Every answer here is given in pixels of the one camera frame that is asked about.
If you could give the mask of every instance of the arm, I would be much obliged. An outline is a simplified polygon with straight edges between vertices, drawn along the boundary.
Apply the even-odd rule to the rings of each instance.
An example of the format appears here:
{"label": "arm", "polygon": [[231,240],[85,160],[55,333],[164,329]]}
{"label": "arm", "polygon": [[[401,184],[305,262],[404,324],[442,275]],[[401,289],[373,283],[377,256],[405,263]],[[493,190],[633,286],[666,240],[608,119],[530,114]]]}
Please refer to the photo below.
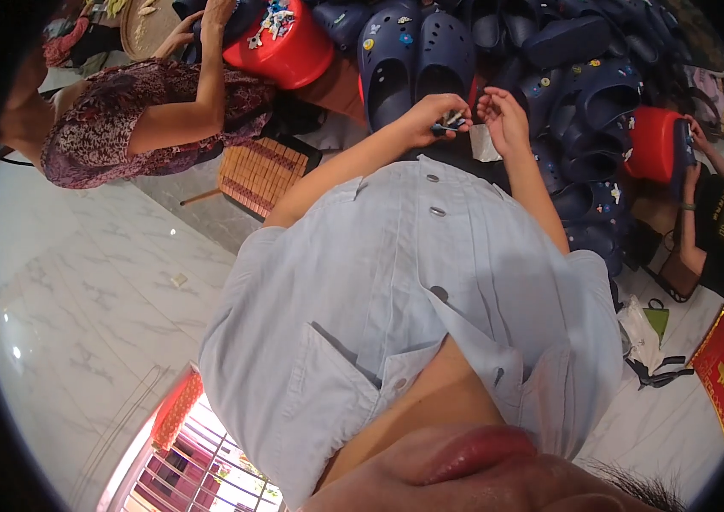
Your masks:
{"label": "arm", "polygon": [[[431,134],[430,127],[450,110],[465,111],[464,117],[467,121],[459,131],[467,131],[472,121],[470,109],[462,98],[455,94],[424,97],[393,123],[296,182],[265,218],[263,227],[289,228],[306,214],[317,199],[338,184],[360,176],[369,176],[392,163],[408,149],[427,146],[439,140]],[[446,132],[443,136],[443,138],[454,137],[451,132]]]}
{"label": "arm", "polygon": [[689,124],[692,128],[692,141],[695,149],[700,150],[704,155],[706,155],[706,158],[708,158],[709,161],[712,162],[712,166],[715,168],[715,172],[722,176],[724,179],[723,156],[717,152],[714,146],[712,146],[712,143],[706,140],[704,130],[700,127],[700,124],[694,117],[689,115],[683,117],[684,119],[689,121]]}
{"label": "arm", "polygon": [[263,227],[290,228],[328,190],[350,179],[373,174],[408,149],[407,138],[400,133],[397,123],[380,129],[297,181],[265,218]]}
{"label": "arm", "polygon": [[[695,186],[698,177],[700,177],[700,162],[686,169],[683,201],[687,205],[695,204]],[[695,242],[695,212],[693,210],[683,210],[682,215],[681,261],[690,271],[700,275],[704,271],[706,252],[699,248]]]}
{"label": "arm", "polygon": [[527,114],[507,91],[485,87],[484,92],[478,100],[478,114],[490,130],[493,146],[504,159],[513,199],[538,222],[561,254],[566,255],[569,253],[567,234],[532,155]]}
{"label": "arm", "polygon": [[60,38],[53,38],[43,44],[43,57],[47,67],[57,67],[69,59],[69,52],[90,26],[90,19],[81,15],[72,31]]}
{"label": "arm", "polygon": [[208,0],[203,14],[203,62],[193,102],[167,103],[147,108],[129,141],[129,155],[195,143],[223,129],[223,28],[234,10],[234,0]]}
{"label": "arm", "polygon": [[567,234],[561,225],[558,212],[550,199],[550,193],[544,186],[544,179],[538,170],[536,158],[532,150],[527,154],[517,155],[510,160],[504,159],[507,176],[510,178],[510,188],[513,190],[513,199],[527,210],[527,213],[541,226],[541,230],[561,251],[569,253]]}

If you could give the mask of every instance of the hair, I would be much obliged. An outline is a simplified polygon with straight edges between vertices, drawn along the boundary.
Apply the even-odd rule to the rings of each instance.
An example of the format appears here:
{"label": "hair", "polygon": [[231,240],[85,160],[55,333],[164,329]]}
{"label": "hair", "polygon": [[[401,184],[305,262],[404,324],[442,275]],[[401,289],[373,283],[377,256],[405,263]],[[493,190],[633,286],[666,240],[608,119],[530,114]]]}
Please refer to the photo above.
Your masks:
{"label": "hair", "polygon": [[684,512],[686,506],[677,497],[677,482],[674,477],[668,483],[658,477],[639,477],[620,466],[602,463],[598,460],[585,462],[598,477],[612,484],[644,505],[663,512]]}

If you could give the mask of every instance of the black cable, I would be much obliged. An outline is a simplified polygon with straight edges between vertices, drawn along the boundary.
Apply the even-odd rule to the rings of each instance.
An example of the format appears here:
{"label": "black cable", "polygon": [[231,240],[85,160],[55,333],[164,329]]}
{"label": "black cable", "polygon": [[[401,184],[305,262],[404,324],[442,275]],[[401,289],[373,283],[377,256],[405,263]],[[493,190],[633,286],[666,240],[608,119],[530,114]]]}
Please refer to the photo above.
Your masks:
{"label": "black cable", "polygon": [[9,158],[4,158],[4,157],[1,157],[0,161],[5,161],[8,164],[15,164],[16,166],[35,167],[33,164],[30,164],[28,161],[10,160]]}

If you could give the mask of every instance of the red curtain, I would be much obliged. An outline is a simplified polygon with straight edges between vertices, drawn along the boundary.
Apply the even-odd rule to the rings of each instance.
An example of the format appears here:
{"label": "red curtain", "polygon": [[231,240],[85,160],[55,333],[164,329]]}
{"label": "red curtain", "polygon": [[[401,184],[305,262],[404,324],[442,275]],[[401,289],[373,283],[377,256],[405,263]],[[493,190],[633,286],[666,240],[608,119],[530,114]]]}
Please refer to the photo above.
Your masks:
{"label": "red curtain", "polygon": [[188,414],[203,394],[203,381],[193,369],[163,400],[152,427],[152,446],[168,450],[183,428]]}

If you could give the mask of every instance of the chair leg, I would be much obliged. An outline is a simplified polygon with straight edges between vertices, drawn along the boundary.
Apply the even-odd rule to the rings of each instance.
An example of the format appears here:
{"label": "chair leg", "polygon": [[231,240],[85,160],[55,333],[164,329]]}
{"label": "chair leg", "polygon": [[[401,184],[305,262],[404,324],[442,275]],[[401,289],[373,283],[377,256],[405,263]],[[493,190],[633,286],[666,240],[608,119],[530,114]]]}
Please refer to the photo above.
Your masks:
{"label": "chair leg", "polygon": [[211,196],[216,196],[219,193],[220,193],[220,189],[209,190],[208,192],[204,192],[202,194],[194,196],[193,198],[189,198],[189,199],[186,199],[185,201],[181,201],[180,205],[182,207],[185,207],[187,204],[191,204],[196,201],[201,201],[203,199],[210,198]]}

